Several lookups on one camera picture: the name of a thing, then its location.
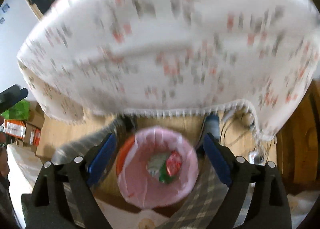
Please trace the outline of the orange trash bin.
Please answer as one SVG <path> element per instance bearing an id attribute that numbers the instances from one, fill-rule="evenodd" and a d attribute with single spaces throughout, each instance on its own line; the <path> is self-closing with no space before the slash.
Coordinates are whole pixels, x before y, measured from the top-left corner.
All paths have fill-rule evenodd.
<path id="1" fill-rule="evenodd" d="M 119 174 L 123 170 L 125 159 L 134 144 L 135 135 L 132 135 L 125 141 L 123 146 L 120 148 L 116 159 L 116 176 L 119 176 Z"/>

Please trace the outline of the pink trash bag liner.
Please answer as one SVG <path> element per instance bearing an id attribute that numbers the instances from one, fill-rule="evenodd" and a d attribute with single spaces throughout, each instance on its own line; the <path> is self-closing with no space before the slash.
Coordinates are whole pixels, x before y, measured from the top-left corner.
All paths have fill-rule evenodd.
<path id="1" fill-rule="evenodd" d="M 159 182 L 147 169 L 151 158 L 160 153 L 177 151 L 182 157 L 180 171 L 170 184 Z M 199 175 L 197 155 L 189 141 L 178 132 L 155 126 L 135 133 L 123 170 L 117 177 L 122 197 L 141 209 L 175 204 L 194 188 Z"/>

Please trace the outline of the green plastic bag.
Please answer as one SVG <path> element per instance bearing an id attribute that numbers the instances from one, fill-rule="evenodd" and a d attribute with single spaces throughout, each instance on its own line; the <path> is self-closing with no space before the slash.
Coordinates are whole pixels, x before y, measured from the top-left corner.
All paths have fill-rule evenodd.
<path id="1" fill-rule="evenodd" d="M 6 110 L 1 116 L 6 120 L 26 121 L 29 118 L 30 102 L 25 99 Z"/>

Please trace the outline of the white power strip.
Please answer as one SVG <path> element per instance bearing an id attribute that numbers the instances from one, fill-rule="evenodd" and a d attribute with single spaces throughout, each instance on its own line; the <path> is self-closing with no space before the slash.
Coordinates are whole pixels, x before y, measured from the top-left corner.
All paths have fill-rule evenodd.
<path id="1" fill-rule="evenodd" d="M 255 164 L 255 165 L 262 164 L 263 160 L 264 160 L 263 154 L 261 154 L 260 152 L 258 152 L 256 150 L 249 152 L 248 158 L 249 158 L 249 163 Z"/>

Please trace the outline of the orange white cardboard box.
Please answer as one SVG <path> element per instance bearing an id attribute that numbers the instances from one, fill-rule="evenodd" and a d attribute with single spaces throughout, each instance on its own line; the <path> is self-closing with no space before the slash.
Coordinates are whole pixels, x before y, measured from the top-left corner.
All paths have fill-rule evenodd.
<path id="1" fill-rule="evenodd" d="M 18 120 L 5 120 L 2 127 L 6 134 L 21 140 L 23 143 L 39 146 L 41 129 L 32 124 Z"/>

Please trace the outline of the plaid trouser right leg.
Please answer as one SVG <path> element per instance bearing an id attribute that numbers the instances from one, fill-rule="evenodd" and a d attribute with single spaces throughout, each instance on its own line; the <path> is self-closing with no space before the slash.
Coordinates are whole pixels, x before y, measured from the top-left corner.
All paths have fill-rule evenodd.
<path id="1" fill-rule="evenodd" d="M 210 161 L 205 159 L 194 189 L 182 207 L 158 228 L 206 228 L 220 208 L 228 187 L 221 183 Z"/>

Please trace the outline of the wooden cabinet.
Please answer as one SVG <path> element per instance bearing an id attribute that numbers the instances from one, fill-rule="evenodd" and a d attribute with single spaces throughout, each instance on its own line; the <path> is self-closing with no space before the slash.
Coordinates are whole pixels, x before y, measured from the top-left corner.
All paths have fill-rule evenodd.
<path id="1" fill-rule="evenodd" d="M 277 134 L 277 164 L 287 193 L 319 190 L 319 79 Z"/>

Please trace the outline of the blue slipper right foot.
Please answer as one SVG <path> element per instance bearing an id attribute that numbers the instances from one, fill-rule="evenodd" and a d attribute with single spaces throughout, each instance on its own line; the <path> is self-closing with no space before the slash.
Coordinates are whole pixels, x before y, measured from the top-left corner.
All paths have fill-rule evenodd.
<path id="1" fill-rule="evenodd" d="M 215 139 L 220 140 L 220 119 L 215 114 L 210 114 L 204 122 L 203 134 L 211 133 Z"/>

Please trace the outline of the red snack wrapper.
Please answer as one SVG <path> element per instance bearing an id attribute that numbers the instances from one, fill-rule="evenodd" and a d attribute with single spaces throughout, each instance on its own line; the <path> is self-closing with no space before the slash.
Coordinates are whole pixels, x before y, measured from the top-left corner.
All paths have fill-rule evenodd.
<path id="1" fill-rule="evenodd" d="M 175 176 L 181 168 L 182 157 L 177 151 L 172 151 L 165 162 L 167 174 L 170 177 Z"/>

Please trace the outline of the green snack wrapper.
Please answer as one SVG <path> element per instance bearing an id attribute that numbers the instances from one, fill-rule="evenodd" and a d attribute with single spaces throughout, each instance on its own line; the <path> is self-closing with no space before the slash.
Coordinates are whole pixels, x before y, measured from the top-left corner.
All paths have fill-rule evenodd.
<path id="1" fill-rule="evenodd" d="M 161 165 L 160 170 L 159 170 L 159 182 L 163 183 L 163 184 L 170 184 L 175 180 L 175 176 L 170 176 L 168 171 L 167 171 L 167 167 L 166 167 L 166 163 L 163 163 L 163 165 Z"/>

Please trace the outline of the floral white tablecloth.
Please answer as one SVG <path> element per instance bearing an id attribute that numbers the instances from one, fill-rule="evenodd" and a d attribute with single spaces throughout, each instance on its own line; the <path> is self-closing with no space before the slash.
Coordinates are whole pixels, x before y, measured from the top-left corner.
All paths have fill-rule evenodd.
<path id="1" fill-rule="evenodd" d="M 57 0 L 17 54 L 45 114 L 245 109 L 270 140 L 319 61 L 312 0 Z"/>

